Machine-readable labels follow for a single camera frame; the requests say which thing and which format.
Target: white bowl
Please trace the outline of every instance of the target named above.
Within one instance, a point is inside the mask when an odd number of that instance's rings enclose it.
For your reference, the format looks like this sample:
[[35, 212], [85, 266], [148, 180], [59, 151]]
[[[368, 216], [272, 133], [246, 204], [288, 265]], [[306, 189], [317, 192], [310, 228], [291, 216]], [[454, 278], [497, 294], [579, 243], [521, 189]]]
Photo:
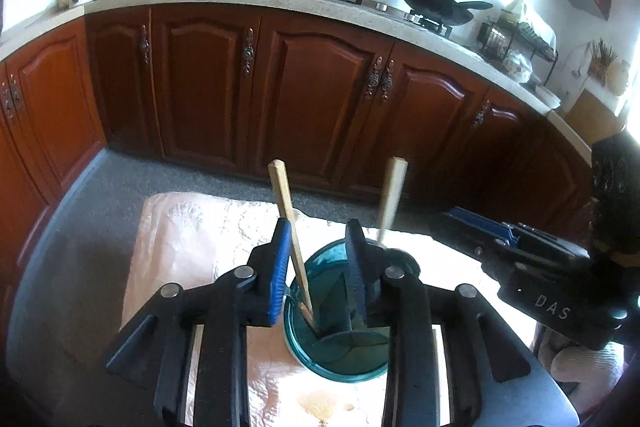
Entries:
[[536, 86], [536, 96], [549, 107], [549, 109], [557, 109], [560, 107], [560, 99], [545, 86]]

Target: countertop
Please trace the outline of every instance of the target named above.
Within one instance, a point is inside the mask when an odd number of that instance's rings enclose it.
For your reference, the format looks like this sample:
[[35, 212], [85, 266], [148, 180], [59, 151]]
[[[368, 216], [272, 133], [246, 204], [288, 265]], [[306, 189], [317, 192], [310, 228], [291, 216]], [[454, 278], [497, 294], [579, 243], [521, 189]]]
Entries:
[[0, 60], [4, 60], [21, 46], [43, 33], [85, 14], [115, 8], [178, 2], [216, 2], [292, 10], [361, 26], [409, 42], [473, 71], [492, 84], [506, 90], [540, 115], [546, 116], [585, 161], [591, 164], [590, 148], [560, 116], [550, 110], [533, 93], [485, 62], [478, 54], [412, 23], [390, 18], [373, 8], [354, 6], [336, 0], [96, 0], [60, 12], [45, 12], [9, 28], [0, 38]]

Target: wok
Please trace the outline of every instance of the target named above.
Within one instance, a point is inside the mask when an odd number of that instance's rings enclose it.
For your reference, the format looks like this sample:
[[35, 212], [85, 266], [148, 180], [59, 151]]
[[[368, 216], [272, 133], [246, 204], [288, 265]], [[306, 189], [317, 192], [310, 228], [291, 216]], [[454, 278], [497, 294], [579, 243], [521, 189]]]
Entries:
[[471, 10], [488, 10], [494, 5], [485, 1], [404, 0], [416, 13], [445, 26], [461, 26], [474, 18]]

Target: dish rack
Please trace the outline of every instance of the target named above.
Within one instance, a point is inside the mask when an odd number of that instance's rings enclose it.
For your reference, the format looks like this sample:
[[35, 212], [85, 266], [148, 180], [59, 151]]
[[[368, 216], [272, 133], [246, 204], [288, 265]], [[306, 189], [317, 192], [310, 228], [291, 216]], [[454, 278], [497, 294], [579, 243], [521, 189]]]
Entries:
[[543, 85], [546, 86], [551, 74], [558, 63], [558, 52], [553, 50], [545, 41], [536, 35], [529, 25], [524, 23], [513, 24], [504, 17], [497, 20], [489, 19], [482, 23], [478, 32], [478, 42], [482, 44], [478, 53], [492, 65], [503, 70], [502, 61], [513, 46], [514, 41], [526, 44], [531, 49], [531, 60], [538, 56], [552, 62], [549, 74]]

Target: cabinet handle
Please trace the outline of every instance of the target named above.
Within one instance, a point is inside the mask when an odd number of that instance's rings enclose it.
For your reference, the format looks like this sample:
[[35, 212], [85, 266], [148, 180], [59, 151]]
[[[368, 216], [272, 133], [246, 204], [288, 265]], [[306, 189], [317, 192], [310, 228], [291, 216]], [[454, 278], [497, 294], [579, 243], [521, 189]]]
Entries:
[[380, 83], [380, 71], [382, 70], [382, 57], [378, 57], [373, 63], [373, 70], [369, 75], [369, 84], [367, 84], [367, 90], [364, 94], [365, 98], [369, 98], [373, 95], [373, 91], [378, 87]]
[[11, 90], [11, 97], [14, 99], [15, 108], [18, 111], [22, 110], [22, 95], [20, 94], [20, 88], [18, 82], [15, 80], [14, 74], [9, 75], [9, 90]]
[[480, 110], [476, 114], [476, 117], [474, 118], [474, 123], [471, 124], [471, 129], [476, 129], [484, 123], [484, 117], [490, 107], [491, 107], [491, 103], [489, 101], [484, 102], [482, 104], [482, 107], [480, 108]]
[[394, 62], [392, 60], [386, 65], [385, 74], [382, 77], [382, 82], [380, 85], [382, 86], [382, 101], [385, 102], [386, 99], [389, 98], [389, 91], [394, 85]]
[[140, 51], [142, 52], [142, 60], [145, 66], [149, 66], [149, 41], [146, 38], [146, 26], [142, 25], [142, 40], [140, 41]]
[[249, 28], [246, 31], [246, 38], [244, 39], [244, 49], [242, 49], [242, 71], [245, 74], [249, 74], [251, 67], [254, 64], [254, 30]]
[[4, 113], [9, 120], [13, 120], [14, 99], [11, 97], [9, 87], [6, 85], [6, 82], [2, 83], [2, 97], [4, 98]]

